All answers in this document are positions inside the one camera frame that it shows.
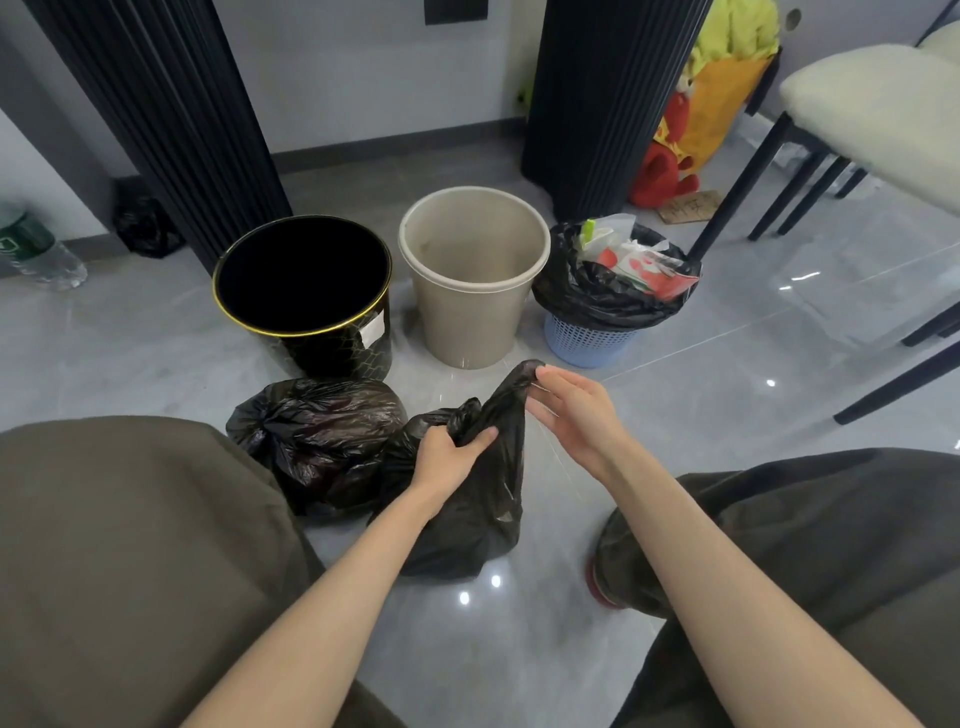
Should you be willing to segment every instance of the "beige trash can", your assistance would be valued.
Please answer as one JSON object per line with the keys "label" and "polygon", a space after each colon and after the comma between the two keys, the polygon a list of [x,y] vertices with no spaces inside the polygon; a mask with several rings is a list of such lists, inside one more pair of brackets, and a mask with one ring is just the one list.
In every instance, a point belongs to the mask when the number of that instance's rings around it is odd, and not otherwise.
{"label": "beige trash can", "polygon": [[550,229],[514,195],[450,187],[400,222],[426,346],[444,364],[480,369],[511,349],[523,302],[550,255]]}

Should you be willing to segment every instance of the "red stuffed toy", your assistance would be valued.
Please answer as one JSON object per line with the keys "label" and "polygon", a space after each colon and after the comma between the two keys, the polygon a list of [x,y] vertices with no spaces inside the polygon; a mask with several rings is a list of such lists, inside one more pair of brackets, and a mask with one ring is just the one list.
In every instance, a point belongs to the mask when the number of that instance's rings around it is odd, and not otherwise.
{"label": "red stuffed toy", "polygon": [[667,102],[663,120],[660,122],[661,127],[665,125],[667,128],[665,140],[673,149],[660,144],[656,139],[650,142],[640,173],[630,191],[630,202],[637,207],[656,209],[678,195],[700,189],[700,178],[696,175],[687,175],[682,179],[680,177],[681,171],[693,165],[693,157],[678,159],[674,152],[674,149],[679,149],[676,145],[686,131],[689,118],[689,98],[686,94],[675,91]]}

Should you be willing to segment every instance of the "black garbage bag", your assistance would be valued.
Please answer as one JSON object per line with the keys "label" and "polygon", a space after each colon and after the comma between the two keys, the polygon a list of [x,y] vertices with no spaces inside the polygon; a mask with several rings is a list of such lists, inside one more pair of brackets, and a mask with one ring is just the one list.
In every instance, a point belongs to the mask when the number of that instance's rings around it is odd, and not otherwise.
{"label": "black garbage bag", "polygon": [[271,470],[294,513],[333,521],[370,511],[387,439],[406,422],[376,379],[287,379],[240,404],[227,435]]}
{"label": "black garbage bag", "polygon": [[[550,257],[534,278],[534,298],[561,321],[596,331],[636,331],[656,326],[673,316],[697,287],[671,301],[658,301],[634,288],[610,268],[577,260],[577,236],[582,223],[560,223],[550,231]],[[642,225],[634,225],[633,239],[654,246],[665,238]],[[667,255],[685,261],[680,273],[700,275],[700,261],[688,260],[670,244]]]}
{"label": "black garbage bag", "polygon": [[166,257],[186,244],[160,202],[149,195],[121,199],[113,226],[132,253],[146,257]]}
{"label": "black garbage bag", "polygon": [[536,359],[517,364],[487,402],[471,398],[456,409],[438,409],[411,418],[387,441],[377,478],[383,499],[371,521],[410,485],[417,449],[426,430],[446,425],[457,446],[472,442],[487,427],[496,440],[477,458],[470,475],[423,529],[400,570],[404,576],[471,579],[483,565],[510,551],[520,537],[520,485],[523,482],[523,404],[536,379]]}

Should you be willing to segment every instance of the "blue plastic basket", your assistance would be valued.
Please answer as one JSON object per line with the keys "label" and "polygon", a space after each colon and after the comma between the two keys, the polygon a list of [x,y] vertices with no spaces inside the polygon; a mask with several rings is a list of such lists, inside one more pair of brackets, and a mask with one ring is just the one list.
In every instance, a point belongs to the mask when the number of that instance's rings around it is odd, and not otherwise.
{"label": "blue plastic basket", "polygon": [[608,364],[622,352],[636,331],[594,331],[565,324],[552,313],[543,322],[543,334],[550,350],[576,367],[592,369]]}

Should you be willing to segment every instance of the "forearm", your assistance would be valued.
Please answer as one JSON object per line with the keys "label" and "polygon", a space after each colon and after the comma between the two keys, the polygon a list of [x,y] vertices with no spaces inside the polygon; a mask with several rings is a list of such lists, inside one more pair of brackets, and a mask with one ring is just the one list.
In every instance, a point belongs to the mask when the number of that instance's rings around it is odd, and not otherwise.
{"label": "forearm", "polygon": [[606,483],[738,728],[920,725],[642,446]]}
{"label": "forearm", "polygon": [[412,491],[267,630],[184,728],[333,724],[383,602],[430,517]]}

